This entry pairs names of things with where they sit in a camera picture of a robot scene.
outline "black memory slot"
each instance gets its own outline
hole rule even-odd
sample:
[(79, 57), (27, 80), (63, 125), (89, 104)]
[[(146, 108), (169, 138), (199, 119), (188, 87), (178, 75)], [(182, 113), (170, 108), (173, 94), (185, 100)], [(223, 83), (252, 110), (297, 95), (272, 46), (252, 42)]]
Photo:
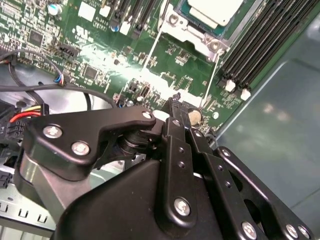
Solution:
[[(287, 6), (287, 5), (289, 5), (289, 2), (290, 2), (290, 0), (285, 0), (282, 3), (284, 3), (285, 6)], [(228, 68), (228, 71), (232, 72), (232, 75), (235, 75), (235, 73), (237, 72), (237, 69), (239, 69), (239, 67), (241, 67), (236, 63), (239, 63), (241, 61), (241, 65), (242, 65), (242, 63), (244, 63), (246, 61), (246, 59), (248, 58), (248, 55), (252, 51), (254, 51), (256, 49), (257, 45), (259, 44), (260, 37), (266, 31), (268, 31), (268, 29), (271, 27), (272, 24), (275, 24), (275, 16), (278, 16), (279, 14), (281, 14), (282, 10), (283, 10), (283, 8), (280, 7), (280, 5), (275, 5), (273, 7), (273, 9), (271, 9), (271, 11), (269, 12), (269, 15), (264, 19), (263, 23), (257, 27), (256, 33), (253, 33), (250, 36), (249, 41), (245, 43), (247, 47), (244, 47), (242, 49), (242, 53), (237, 55), (234, 62)]]
[(115, 28), (115, 27), (118, 27), (121, 24), (121, 22), (123, 20), (123, 17), (125, 16), (125, 14), (126, 14), (126, 12), (128, 10), (130, 1), (131, 0), (122, 0), (121, 1), (120, 6), (114, 12), (113, 17), (112, 17), (111, 21), (109, 22), (111, 27)]
[(277, 51), (282, 47), (282, 45), (288, 40), (288, 38), (297, 30), (301, 22), (308, 16), (314, 6), (319, 2), (319, 0), (313, 0), (308, 8), (305, 8), (302, 15), (299, 15), (298, 18), (291, 23), (287, 31), (282, 34), (280, 40), (274, 43), (274, 46), (271, 48), (272, 51), (268, 52), (267, 56), (261, 59), (259, 67), (255, 67), (254, 71), (249, 75), (249, 78), (243, 83), (243, 87), (248, 87), (258, 76), (258, 74), (263, 70), (269, 60), (275, 55)]
[(134, 23), (136, 21), (143, 2), (144, 2), (144, 0), (136, 0), (132, 10), (128, 14), (128, 18), (132, 17), (132, 19), (131, 19), (132, 23)]
[(272, 51), (272, 45), (274, 42), (283, 35), (286, 28), (290, 25), (290, 22), (292, 22), (293, 18), (296, 17), (306, 3), (307, 1), (298, 1), (297, 4), (294, 4), (291, 11), (286, 12), (286, 16), (283, 20), (279, 21), (279, 27), (273, 28), (263, 36), (264, 39), (261, 41), (261, 44), (249, 56), (249, 65), (246, 64), (239, 70), (239, 75), (237, 75), (237, 77), (240, 79), (242, 84), (246, 81), (250, 72), (259, 64), (260, 60), (263, 59), (269, 51)]
[(237, 56), (244, 53), (244, 50), (248, 47), (248, 42), (255, 36), (256, 33), (260, 30), (261, 26), (265, 19), (270, 15), (270, 13), (276, 8), (276, 1), (271, 0), (267, 2), (267, 6), (264, 7), (259, 17), (252, 23), (245, 35), (240, 39), (240, 41), (233, 46), (233, 51), (229, 54), (225, 63), (223, 64), (223, 69), (227, 72), (230, 69), (230, 66), (235, 62)]
[(268, 24), (263, 28), (263, 30), (256, 36), (255, 41), (250, 46), (250, 49), (247, 53), (240, 59), (241, 65), (238, 65), (236, 69), (232, 71), (236, 79), (242, 81), (243, 79), (239, 76), (240, 73), (243, 73), (243, 69), (246, 69), (247, 65), (253, 63), (253, 58), (259, 56), (258, 52), (264, 50), (265, 47), (268, 47), (266, 42), (272, 38), (275, 38), (275, 30), (277, 27), (281, 29), (283, 27), (283, 20), (286, 15), (291, 11), (292, 8), (299, 8), (299, 4), (294, 4), (296, 1), (288, 1), (285, 5), (279, 6), (277, 11), (275, 11), (272, 18), (269, 19)]
[(148, 5), (144, 9), (144, 13), (143, 13), (142, 17), (140, 18), (140, 20), (138, 21), (138, 23), (133, 31), (133, 34), (131, 35), (131, 37), (133, 39), (138, 39), (140, 37), (156, 3), (157, 3), (157, 0), (148, 0)]

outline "yellow wire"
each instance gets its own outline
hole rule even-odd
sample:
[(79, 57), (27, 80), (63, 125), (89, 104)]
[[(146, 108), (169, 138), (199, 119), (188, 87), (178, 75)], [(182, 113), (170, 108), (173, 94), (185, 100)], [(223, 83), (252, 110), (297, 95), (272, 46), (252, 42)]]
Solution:
[(40, 110), (40, 109), (41, 109), (41, 106), (32, 106), (32, 107), (29, 107), (28, 109), (24, 110), (24, 112)]

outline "white label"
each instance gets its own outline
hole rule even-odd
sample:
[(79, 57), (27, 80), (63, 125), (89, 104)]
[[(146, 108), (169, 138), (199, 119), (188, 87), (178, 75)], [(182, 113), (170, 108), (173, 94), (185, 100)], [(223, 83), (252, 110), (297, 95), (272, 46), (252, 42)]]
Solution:
[(90, 22), (94, 19), (96, 13), (96, 9), (93, 6), (90, 6), (89, 4), (85, 2), (81, 2), (78, 16), (82, 17)]

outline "microchip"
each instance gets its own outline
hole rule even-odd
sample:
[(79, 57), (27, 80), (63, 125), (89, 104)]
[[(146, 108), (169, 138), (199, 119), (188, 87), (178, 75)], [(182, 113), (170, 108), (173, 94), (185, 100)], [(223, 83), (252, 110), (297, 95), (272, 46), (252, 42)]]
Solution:
[(87, 66), (84, 72), (84, 76), (89, 78), (89, 79), (95, 79), (98, 71), (95, 70), (94, 68)]
[(30, 36), (29, 36), (29, 43), (36, 45), (38, 47), (41, 47), (42, 39), (44, 36), (34, 30), (31, 30)]
[(126, 46), (126, 47), (123, 49), (123, 52), (124, 52), (126, 55), (128, 55), (128, 54), (131, 53), (131, 48), (128, 47), (128, 46)]

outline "small black component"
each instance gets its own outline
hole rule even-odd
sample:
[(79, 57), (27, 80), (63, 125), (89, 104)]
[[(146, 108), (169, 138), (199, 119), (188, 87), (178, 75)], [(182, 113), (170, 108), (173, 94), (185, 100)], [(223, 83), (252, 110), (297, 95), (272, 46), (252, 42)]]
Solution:
[(46, 103), (42, 103), (40, 108), (40, 113), (41, 113), (41, 116), (49, 115), (50, 114), (49, 105)]
[(84, 71), (83, 76), (85, 76), (86, 78), (89, 78), (89, 79), (95, 79), (97, 73), (98, 73), (98, 70), (92, 68), (91, 66), (87, 66)]
[(145, 98), (145, 97), (148, 95), (149, 91), (150, 91), (150, 87), (149, 87), (149, 86), (145, 86), (145, 87), (143, 88), (140, 96), (142, 96), (142, 97)]
[(51, 40), (51, 44), (52, 44), (53, 46), (55, 46), (55, 45), (57, 45), (57, 43), (58, 43), (58, 38), (57, 38), (56, 36), (53, 36), (53, 37), (52, 37), (52, 40)]
[(116, 105), (117, 105), (119, 108), (122, 108), (122, 107), (125, 106), (125, 103), (126, 103), (126, 96), (121, 94), (121, 95), (119, 96), (119, 100), (118, 100), (118, 102), (117, 102)]
[(140, 53), (140, 55), (139, 55), (139, 59), (144, 59), (146, 57), (146, 54), (145, 53)]
[(177, 94), (174, 94), (174, 95), (172, 96), (172, 100), (173, 100), (173, 101), (179, 101), (180, 98), (181, 98), (181, 93), (180, 93), (180, 92), (178, 92)]
[(118, 65), (120, 63), (120, 61), (118, 59), (114, 60), (114, 65)]
[(43, 38), (44, 36), (41, 33), (31, 30), (29, 35), (29, 43), (41, 47)]
[(125, 55), (129, 55), (131, 53), (131, 48), (129, 46), (126, 46), (123, 50)]
[(137, 91), (137, 89), (138, 89), (138, 82), (137, 82), (135, 79), (133, 79), (133, 80), (131, 81), (131, 83), (129, 84), (128, 90), (129, 90), (130, 92), (135, 93), (135, 92)]
[(79, 50), (74, 46), (70, 46), (67, 44), (61, 44), (58, 47), (58, 50), (62, 53), (62, 56), (69, 59), (69, 58), (76, 58), (79, 55)]

